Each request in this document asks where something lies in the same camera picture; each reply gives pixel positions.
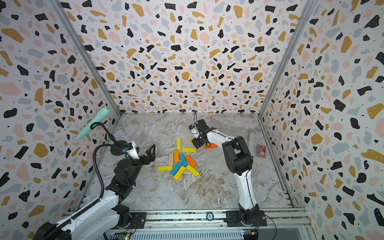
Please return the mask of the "orange block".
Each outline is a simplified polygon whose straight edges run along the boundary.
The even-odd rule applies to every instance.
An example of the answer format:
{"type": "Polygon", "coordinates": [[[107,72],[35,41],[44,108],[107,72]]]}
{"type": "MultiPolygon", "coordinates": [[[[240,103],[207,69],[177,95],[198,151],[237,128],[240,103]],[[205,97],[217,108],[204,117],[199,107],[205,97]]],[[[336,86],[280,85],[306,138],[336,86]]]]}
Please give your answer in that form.
{"type": "Polygon", "coordinates": [[[205,149],[208,150],[208,149],[213,149],[213,148],[217,148],[218,146],[216,144],[213,144],[213,143],[209,143],[209,144],[206,144],[205,145],[205,149]]]}

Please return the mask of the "orange block diagonal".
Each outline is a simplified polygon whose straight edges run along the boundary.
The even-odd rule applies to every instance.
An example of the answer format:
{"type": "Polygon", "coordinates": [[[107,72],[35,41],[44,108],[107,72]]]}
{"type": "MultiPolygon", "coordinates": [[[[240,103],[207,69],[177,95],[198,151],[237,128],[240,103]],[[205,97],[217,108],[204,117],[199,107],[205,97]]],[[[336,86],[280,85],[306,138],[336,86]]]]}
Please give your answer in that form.
{"type": "Polygon", "coordinates": [[[192,167],[192,168],[195,168],[197,166],[197,164],[195,163],[195,161],[192,159],[191,156],[186,156],[186,160],[187,162],[189,163],[189,165],[192,167]]]}

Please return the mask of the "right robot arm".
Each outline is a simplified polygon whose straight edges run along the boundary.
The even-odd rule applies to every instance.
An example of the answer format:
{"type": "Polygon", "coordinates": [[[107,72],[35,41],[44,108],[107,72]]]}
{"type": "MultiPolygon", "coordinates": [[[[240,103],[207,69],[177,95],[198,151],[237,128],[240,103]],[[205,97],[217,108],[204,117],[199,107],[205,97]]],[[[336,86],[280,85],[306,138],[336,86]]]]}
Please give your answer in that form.
{"type": "Polygon", "coordinates": [[[225,135],[216,128],[210,128],[203,119],[190,125],[189,131],[194,136],[193,145],[197,149],[209,144],[215,144],[222,148],[226,165],[229,171],[234,174],[239,190],[240,221],[245,226],[255,223],[260,209],[251,180],[253,156],[244,138],[225,135]]]}

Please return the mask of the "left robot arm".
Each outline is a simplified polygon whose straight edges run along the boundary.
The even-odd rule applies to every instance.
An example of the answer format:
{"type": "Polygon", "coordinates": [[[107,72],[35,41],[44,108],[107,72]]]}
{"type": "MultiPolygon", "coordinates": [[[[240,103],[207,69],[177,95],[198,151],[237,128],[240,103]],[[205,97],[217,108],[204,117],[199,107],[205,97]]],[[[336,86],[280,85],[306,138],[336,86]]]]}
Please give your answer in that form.
{"type": "Polygon", "coordinates": [[[97,146],[93,152],[93,166],[101,186],[100,195],[57,223],[44,223],[38,228],[34,239],[94,240],[114,227],[127,227],[132,217],[129,207],[122,205],[122,201],[136,185],[142,166],[156,159],[155,145],[151,145],[142,156],[138,154],[138,149],[134,142],[128,143],[123,149],[112,144],[97,146]],[[96,159],[99,149],[103,147],[110,147],[124,156],[118,162],[115,176],[108,186],[104,184],[96,159]]]}

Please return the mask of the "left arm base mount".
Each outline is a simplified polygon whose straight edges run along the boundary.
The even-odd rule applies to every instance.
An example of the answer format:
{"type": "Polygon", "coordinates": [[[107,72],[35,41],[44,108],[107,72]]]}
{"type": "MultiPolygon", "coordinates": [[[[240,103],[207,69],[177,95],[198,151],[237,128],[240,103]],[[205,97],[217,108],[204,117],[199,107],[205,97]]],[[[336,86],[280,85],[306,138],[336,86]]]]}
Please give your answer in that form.
{"type": "Polygon", "coordinates": [[[146,223],[146,212],[125,212],[120,214],[116,228],[118,229],[143,229],[146,223]]]}

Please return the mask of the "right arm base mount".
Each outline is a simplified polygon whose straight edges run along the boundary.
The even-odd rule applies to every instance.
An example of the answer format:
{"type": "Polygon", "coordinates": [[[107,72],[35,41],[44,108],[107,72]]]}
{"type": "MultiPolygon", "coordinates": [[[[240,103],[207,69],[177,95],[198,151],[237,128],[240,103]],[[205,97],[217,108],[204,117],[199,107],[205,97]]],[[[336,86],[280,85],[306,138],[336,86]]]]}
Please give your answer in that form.
{"type": "Polygon", "coordinates": [[[262,210],[252,213],[244,213],[240,210],[226,211],[224,222],[228,227],[265,227],[267,218],[262,210]]]}

